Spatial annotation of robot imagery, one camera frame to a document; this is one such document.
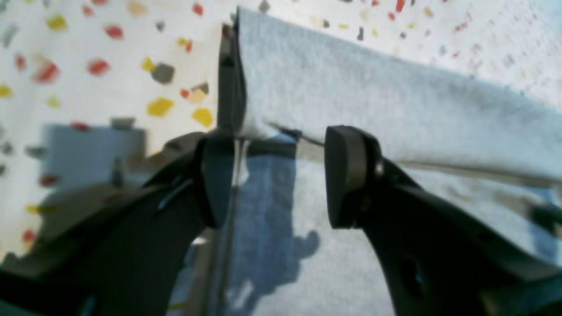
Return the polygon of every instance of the felt fabric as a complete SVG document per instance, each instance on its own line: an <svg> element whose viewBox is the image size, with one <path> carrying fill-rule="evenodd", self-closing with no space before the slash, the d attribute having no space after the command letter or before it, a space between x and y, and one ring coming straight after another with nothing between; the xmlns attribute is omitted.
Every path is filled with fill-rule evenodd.
<svg viewBox="0 0 562 316"><path fill-rule="evenodd" d="M224 233L226 272L212 291L226 295L210 314L393 314L366 237L329 226L323 148L289 141L294 156L280 154L280 130L322 143L330 125L365 129L427 191L562 263L555 229L533 222L538 209L559 202L559 114L503 88L247 10L239 10L238 40L246 82L239 135L275 138L242 151Z"/></svg>

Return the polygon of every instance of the gray fabric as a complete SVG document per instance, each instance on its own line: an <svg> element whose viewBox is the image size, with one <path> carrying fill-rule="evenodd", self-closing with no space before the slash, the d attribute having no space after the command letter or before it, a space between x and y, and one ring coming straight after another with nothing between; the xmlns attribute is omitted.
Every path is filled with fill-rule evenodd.
<svg viewBox="0 0 562 316"><path fill-rule="evenodd" d="M562 116L506 89L379 55L240 10L242 135L271 124L322 140L326 126L373 133L393 160L562 182Z"/></svg>
<svg viewBox="0 0 562 316"><path fill-rule="evenodd" d="M239 14L247 85L241 136L266 139L282 127L322 141L327 126L353 125L377 136L393 160L544 180L545 188L527 189L493 174L405 168L525 250L562 262L555 232L531 221L555 202L553 183L562 182L559 114L499 87ZM291 157L260 144L242 158L227 273L213 290L221 304L209 314L392 315L366 237L329 226L323 149L301 141Z"/></svg>

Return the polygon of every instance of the red speck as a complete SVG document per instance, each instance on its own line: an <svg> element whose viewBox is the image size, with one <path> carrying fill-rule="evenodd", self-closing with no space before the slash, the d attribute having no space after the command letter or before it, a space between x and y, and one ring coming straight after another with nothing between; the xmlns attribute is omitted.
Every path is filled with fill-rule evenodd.
<svg viewBox="0 0 562 316"><path fill-rule="evenodd" d="M94 10L92 10L92 8L90 8L90 7L88 7L88 6L84 6L83 10L84 10L84 15L85 15L85 16L92 16L92 15L94 15Z"/></svg>
<svg viewBox="0 0 562 316"><path fill-rule="evenodd" d="M112 39L123 39L123 29L117 25L109 25L105 28L105 31Z"/></svg>
<svg viewBox="0 0 562 316"><path fill-rule="evenodd" d="M56 175L44 175L39 179L39 184L43 187L51 187L58 182Z"/></svg>
<svg viewBox="0 0 562 316"><path fill-rule="evenodd" d="M109 64L102 59L92 60L88 64L88 72L94 76L102 76L110 69Z"/></svg>
<svg viewBox="0 0 562 316"><path fill-rule="evenodd" d="M474 54L477 54L480 50L482 49L482 46L480 46L478 43L474 43L474 45L472 45L472 52Z"/></svg>
<svg viewBox="0 0 562 316"><path fill-rule="evenodd" d="M37 234L35 234L35 232L31 229L28 229L24 232L22 239L24 241L34 241L35 239L37 239Z"/></svg>
<svg viewBox="0 0 562 316"><path fill-rule="evenodd" d="M463 22L461 25L457 25L455 26L455 30L454 32L458 32L460 30L464 30L468 27L468 23L467 22Z"/></svg>
<svg viewBox="0 0 562 316"><path fill-rule="evenodd" d="M81 132L90 131L90 127L84 122L72 122L70 126L74 127L76 130L79 130Z"/></svg>
<svg viewBox="0 0 562 316"><path fill-rule="evenodd" d="M195 12L198 16L203 16L203 6L196 2L193 5L193 12Z"/></svg>
<svg viewBox="0 0 562 316"><path fill-rule="evenodd" d="M396 1L396 11L398 13L402 12L404 5L406 4L406 0L398 0Z"/></svg>
<svg viewBox="0 0 562 316"><path fill-rule="evenodd" d="M37 83L51 83L58 77L58 74L57 65L51 61L46 61L43 67L36 73L35 81Z"/></svg>
<svg viewBox="0 0 562 316"><path fill-rule="evenodd" d="M16 56L16 66L19 71L24 71L28 67L27 61L25 61L25 57L22 55Z"/></svg>

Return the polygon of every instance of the yellow speck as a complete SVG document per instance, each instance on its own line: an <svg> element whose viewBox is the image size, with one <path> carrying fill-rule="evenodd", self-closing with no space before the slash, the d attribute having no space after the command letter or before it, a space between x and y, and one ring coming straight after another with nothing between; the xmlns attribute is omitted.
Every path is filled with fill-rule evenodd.
<svg viewBox="0 0 562 316"><path fill-rule="evenodd" d="M54 212L57 210L57 208L54 206L28 205L26 207L26 210L28 211L29 214L41 215L45 213Z"/></svg>
<svg viewBox="0 0 562 316"><path fill-rule="evenodd" d="M324 19L322 19L320 17L313 16L313 17L310 18L310 20L312 21L312 24L315 27L317 27L319 29L324 27Z"/></svg>
<svg viewBox="0 0 562 316"><path fill-rule="evenodd" d="M204 127L210 127L212 124L212 114L209 109L204 109L202 107L198 108L191 115L194 120L198 121Z"/></svg>
<svg viewBox="0 0 562 316"><path fill-rule="evenodd" d="M45 58L45 56L43 56L43 54L39 52L33 54L31 57L33 61L38 62L40 64L44 63L47 60L47 58Z"/></svg>
<svg viewBox="0 0 562 316"><path fill-rule="evenodd" d="M130 0L129 3L127 3L127 9L134 17L139 17L148 13L148 8L144 4L134 0Z"/></svg>
<svg viewBox="0 0 562 316"><path fill-rule="evenodd" d="M154 70L154 68L155 68L155 65L152 62L152 60L150 58L146 57L142 62L142 69L152 72Z"/></svg>
<svg viewBox="0 0 562 316"><path fill-rule="evenodd" d="M54 107L54 108L61 107L61 101L55 95L48 97L46 103L50 107Z"/></svg>
<svg viewBox="0 0 562 316"><path fill-rule="evenodd" d="M60 14L48 18L47 26L53 31L62 31L68 28L65 18Z"/></svg>
<svg viewBox="0 0 562 316"><path fill-rule="evenodd" d="M166 98L158 98L148 104L148 113L153 116L164 116L170 111L174 101Z"/></svg>
<svg viewBox="0 0 562 316"><path fill-rule="evenodd" d="M9 98L13 96L12 89L5 84L0 84L0 98Z"/></svg>
<svg viewBox="0 0 562 316"><path fill-rule="evenodd" d="M185 46L189 44L189 39L185 39L183 37L178 38L178 45Z"/></svg>
<svg viewBox="0 0 562 316"><path fill-rule="evenodd" d="M425 13L425 15L427 15L429 17L433 16L433 11L431 11L431 9L429 7L423 8L423 12Z"/></svg>
<svg viewBox="0 0 562 316"><path fill-rule="evenodd" d="M369 21L369 9L364 9L359 12L359 16L363 20L363 22L367 23Z"/></svg>
<svg viewBox="0 0 562 316"><path fill-rule="evenodd" d="M201 104L203 99L207 96L207 93L202 89L196 89L187 98L191 103Z"/></svg>

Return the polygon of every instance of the gray speck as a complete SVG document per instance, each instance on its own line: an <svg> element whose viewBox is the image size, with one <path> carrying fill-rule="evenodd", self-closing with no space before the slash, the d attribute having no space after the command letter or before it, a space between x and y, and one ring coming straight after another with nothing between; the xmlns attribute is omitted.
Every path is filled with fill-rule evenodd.
<svg viewBox="0 0 562 316"><path fill-rule="evenodd" d="M131 130L133 129L133 124L135 123L135 118L112 118L111 127L117 130Z"/></svg>
<svg viewBox="0 0 562 316"><path fill-rule="evenodd" d="M161 84L168 84L174 78L174 67L168 64L158 64L151 72L152 79Z"/></svg>
<svg viewBox="0 0 562 316"><path fill-rule="evenodd" d="M25 147L25 153L31 158L42 159L45 156L46 150L44 147L27 146Z"/></svg>
<svg viewBox="0 0 562 316"><path fill-rule="evenodd" d="M507 56L504 59L504 65L509 68L514 63L515 63L515 59L513 58L513 56L511 54L507 54Z"/></svg>
<svg viewBox="0 0 562 316"><path fill-rule="evenodd" d="M261 13L267 13L269 9L271 9L271 6L269 5L268 0L263 0L257 9L260 10Z"/></svg>
<svg viewBox="0 0 562 316"><path fill-rule="evenodd" d="M164 31L164 27L166 27L166 24L164 23L164 21L158 21L156 22L156 29L160 32Z"/></svg>
<svg viewBox="0 0 562 316"><path fill-rule="evenodd" d="M6 7L8 6L9 2L10 0L0 0L0 13L6 10Z"/></svg>
<svg viewBox="0 0 562 316"><path fill-rule="evenodd" d="M0 151L2 151L4 155L11 155L13 154L13 146L12 144L10 144L10 142L5 142L4 144L0 145Z"/></svg>
<svg viewBox="0 0 562 316"><path fill-rule="evenodd" d="M2 44L4 48L8 48L12 43L14 35L20 30L15 24L10 24L2 34Z"/></svg>
<svg viewBox="0 0 562 316"><path fill-rule="evenodd" d="M201 91L203 91L205 94L209 93L209 83L205 82L202 84L198 84L195 87L191 88L191 91L196 91L198 89L201 89Z"/></svg>
<svg viewBox="0 0 562 316"><path fill-rule="evenodd" d="M363 28L359 28L359 35L357 35L357 40L363 40Z"/></svg>

